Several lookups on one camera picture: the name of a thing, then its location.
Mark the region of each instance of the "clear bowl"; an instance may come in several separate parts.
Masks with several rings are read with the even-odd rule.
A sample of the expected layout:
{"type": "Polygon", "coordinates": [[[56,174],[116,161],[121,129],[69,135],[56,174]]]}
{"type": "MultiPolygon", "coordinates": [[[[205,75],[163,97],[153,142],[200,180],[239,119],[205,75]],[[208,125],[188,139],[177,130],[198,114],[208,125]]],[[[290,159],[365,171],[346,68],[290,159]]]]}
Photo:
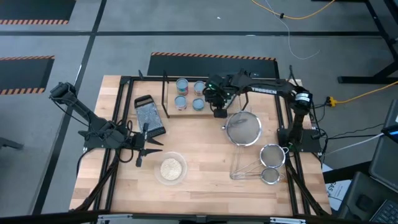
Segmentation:
{"type": "Polygon", "coordinates": [[[182,157],[181,154],[176,152],[166,152],[155,163],[155,177],[160,183],[164,185],[169,185],[169,186],[176,185],[181,183],[181,181],[185,178],[187,174],[187,169],[188,169],[187,162],[185,161],[184,157],[182,157]],[[175,180],[167,180],[164,177],[162,177],[162,174],[160,173],[160,167],[162,166],[163,161],[165,161],[166,159],[175,159],[182,166],[181,175],[175,180]]]}

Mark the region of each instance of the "wooden table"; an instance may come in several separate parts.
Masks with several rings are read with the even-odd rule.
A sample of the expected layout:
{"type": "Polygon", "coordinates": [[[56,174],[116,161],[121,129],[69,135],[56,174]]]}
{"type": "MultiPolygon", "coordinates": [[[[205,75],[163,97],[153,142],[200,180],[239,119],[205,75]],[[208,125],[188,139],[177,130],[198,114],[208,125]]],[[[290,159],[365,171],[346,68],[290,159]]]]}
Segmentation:
{"type": "MultiPolygon", "coordinates": [[[[104,76],[95,108],[95,113],[111,119],[120,76],[104,76]]],[[[235,152],[226,133],[221,130],[226,120],[212,115],[181,116],[166,118],[161,107],[162,82],[135,81],[129,117],[137,130],[134,99],[152,95],[167,133],[155,139],[164,146],[147,143],[146,148],[161,148],[164,152],[180,153],[188,164],[188,173],[181,184],[165,186],[154,176],[154,164],[162,152],[143,158],[141,168],[135,162],[119,164],[112,212],[162,213],[162,214],[207,214],[207,215],[259,215],[291,216],[287,180],[276,185],[266,185],[261,180],[231,180],[229,169],[235,152]]],[[[119,119],[123,112],[124,96],[119,119]]],[[[259,150],[266,144],[277,143],[278,128],[275,99],[272,95],[249,93],[247,109],[256,114],[262,123],[262,136],[257,143],[244,149],[247,161],[258,159],[259,150]]],[[[305,127],[311,126],[309,118],[305,127]]],[[[123,150],[122,158],[128,159],[130,151],[123,150]]],[[[305,183],[318,203],[331,212],[319,161],[310,153],[301,153],[305,183]]],[[[70,208],[79,206],[98,182],[104,149],[95,149],[87,154],[80,166],[70,208]]],[[[299,188],[295,186],[299,212],[303,213],[299,188]]],[[[107,186],[104,188],[100,208],[104,208],[107,186]]]]}

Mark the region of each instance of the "gray floor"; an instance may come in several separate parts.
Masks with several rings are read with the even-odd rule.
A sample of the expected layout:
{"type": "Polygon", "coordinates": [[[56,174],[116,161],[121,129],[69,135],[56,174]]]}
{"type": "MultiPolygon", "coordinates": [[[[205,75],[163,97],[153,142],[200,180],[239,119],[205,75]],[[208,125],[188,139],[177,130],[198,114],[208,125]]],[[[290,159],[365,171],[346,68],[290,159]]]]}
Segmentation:
{"type": "MultiPolygon", "coordinates": [[[[276,11],[302,16],[321,8],[324,2],[283,0],[271,1],[276,11]]],[[[0,30],[91,30],[100,0],[79,0],[69,25],[0,26],[0,30]]],[[[389,33],[397,26],[382,1],[373,1],[380,20],[389,33]]],[[[316,17],[303,21],[285,20],[294,31],[375,31],[376,26],[364,4],[334,3],[316,17]]],[[[247,1],[183,1],[183,0],[114,0],[108,1],[100,31],[162,30],[248,30],[286,31],[272,14],[247,1]]],[[[57,82],[74,82],[88,37],[0,37],[0,57],[55,55],[55,64],[47,90],[42,95],[0,97],[0,136],[25,144],[21,151],[0,151],[0,216],[26,215],[40,187],[62,112],[47,98],[57,82]]],[[[125,36],[97,37],[81,84],[79,98],[94,109],[103,75],[137,75],[146,73],[151,52],[195,52],[204,54],[252,55],[278,59],[281,78],[289,75],[293,65],[295,76],[303,80],[321,103],[326,96],[338,100],[351,98],[379,88],[379,85],[340,85],[340,75],[373,75],[392,62],[385,42],[378,37],[292,37],[292,50],[308,60],[291,55],[287,37],[237,36],[125,36]]],[[[397,88],[375,93],[352,103],[327,108],[321,127],[329,136],[365,128],[384,121],[397,88]]],[[[83,140],[77,134],[84,129],[71,121],[55,170],[43,212],[68,210],[75,185],[75,169],[83,140]]],[[[377,133],[379,130],[363,134],[377,133]]],[[[330,141],[328,150],[358,141],[330,141]]],[[[344,167],[372,158],[376,141],[332,154],[325,163],[344,167]]]]}

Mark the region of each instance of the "hazard stripe tape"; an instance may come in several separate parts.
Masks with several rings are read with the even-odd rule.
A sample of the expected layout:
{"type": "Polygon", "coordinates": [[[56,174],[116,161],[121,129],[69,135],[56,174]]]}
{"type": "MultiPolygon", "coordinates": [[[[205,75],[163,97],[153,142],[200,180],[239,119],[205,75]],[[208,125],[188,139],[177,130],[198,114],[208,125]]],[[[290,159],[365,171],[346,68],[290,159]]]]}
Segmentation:
{"type": "Polygon", "coordinates": [[[167,52],[152,52],[151,55],[162,56],[181,56],[181,57],[211,57],[211,58],[233,58],[233,59],[251,59],[251,60],[271,60],[276,61],[272,57],[250,57],[250,56],[235,56],[235,55],[213,55],[213,54],[188,54],[188,53],[167,53],[167,52]]]}
{"type": "Polygon", "coordinates": [[[31,93],[43,93],[45,88],[16,88],[0,90],[0,95],[16,95],[16,94],[31,94],[31,93]]]}
{"type": "Polygon", "coordinates": [[[0,19],[0,25],[65,25],[63,19],[0,19]]]}
{"type": "Polygon", "coordinates": [[[28,57],[0,57],[0,60],[30,60],[30,59],[55,59],[55,56],[51,55],[51,56],[28,56],[28,57]]]}

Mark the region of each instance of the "wooden tray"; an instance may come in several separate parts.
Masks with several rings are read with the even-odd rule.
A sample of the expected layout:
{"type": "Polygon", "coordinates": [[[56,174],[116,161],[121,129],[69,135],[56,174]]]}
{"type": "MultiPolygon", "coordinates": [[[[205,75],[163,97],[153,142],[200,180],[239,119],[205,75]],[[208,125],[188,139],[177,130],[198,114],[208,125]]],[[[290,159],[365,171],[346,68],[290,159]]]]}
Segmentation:
{"type": "MultiPolygon", "coordinates": [[[[175,97],[178,96],[177,87],[175,82],[170,82],[167,87],[167,113],[170,116],[183,116],[183,115],[213,115],[210,110],[210,104],[205,102],[205,107],[201,111],[193,109],[192,102],[194,99],[201,98],[205,100],[205,96],[196,96],[193,86],[195,82],[188,82],[188,94],[185,96],[187,99],[187,108],[179,111],[174,104],[175,97]]],[[[241,110],[240,97],[236,97],[228,108],[228,114],[233,114],[241,110]]]]}

